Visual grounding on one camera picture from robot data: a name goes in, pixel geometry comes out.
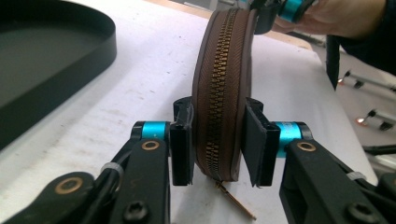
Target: brass zipper teeth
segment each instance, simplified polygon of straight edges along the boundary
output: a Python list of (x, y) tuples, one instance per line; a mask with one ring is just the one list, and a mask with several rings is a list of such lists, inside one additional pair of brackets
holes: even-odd
[(221, 139), (222, 117), (224, 113), (224, 91), (227, 75), (228, 51), (230, 49), (233, 22), (237, 10), (229, 10), (221, 25), (216, 56), (210, 79), (209, 113), (206, 141), (206, 164), (210, 173), (221, 180), (219, 175), (219, 146)]

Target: white table surface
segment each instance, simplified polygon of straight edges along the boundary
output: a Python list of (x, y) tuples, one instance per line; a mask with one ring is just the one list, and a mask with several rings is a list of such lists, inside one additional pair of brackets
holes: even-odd
[[(118, 56), (98, 78), (0, 151), (0, 221), (28, 205), (55, 177), (74, 171), (98, 176), (138, 120), (172, 120), (172, 103), (191, 95), (207, 20), (144, 1), (76, 1), (110, 16)], [(265, 36), (253, 43), (253, 94), (269, 120), (304, 121), (314, 137), (352, 169), (376, 182), (361, 145), (313, 51)], [(227, 188), (258, 218), (287, 223), (278, 189), (252, 188), (241, 165)], [(193, 185), (172, 187), (172, 223), (249, 223), (195, 168)]]

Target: zipper pull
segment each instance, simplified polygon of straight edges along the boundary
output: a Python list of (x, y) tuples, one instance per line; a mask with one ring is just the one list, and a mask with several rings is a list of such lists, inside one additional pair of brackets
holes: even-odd
[(224, 193), (225, 196), (227, 196), (231, 201), (233, 201), (236, 206), (238, 206), (242, 211), (250, 218), (253, 220), (257, 220), (256, 216), (254, 216), (244, 205), (242, 205), (223, 185), (222, 182), (216, 181), (216, 188), (220, 189), (221, 192)]

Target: person's hand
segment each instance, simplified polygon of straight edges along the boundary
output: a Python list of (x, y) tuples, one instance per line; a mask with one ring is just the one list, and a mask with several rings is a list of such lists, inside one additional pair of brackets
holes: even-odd
[(276, 18), (273, 30), (363, 39), (375, 31), (386, 0), (317, 0), (297, 24)]

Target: black tray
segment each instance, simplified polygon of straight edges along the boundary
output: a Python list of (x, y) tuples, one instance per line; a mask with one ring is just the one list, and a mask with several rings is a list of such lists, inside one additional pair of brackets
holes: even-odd
[(77, 4), (0, 0), (0, 149), (113, 63), (115, 31)]

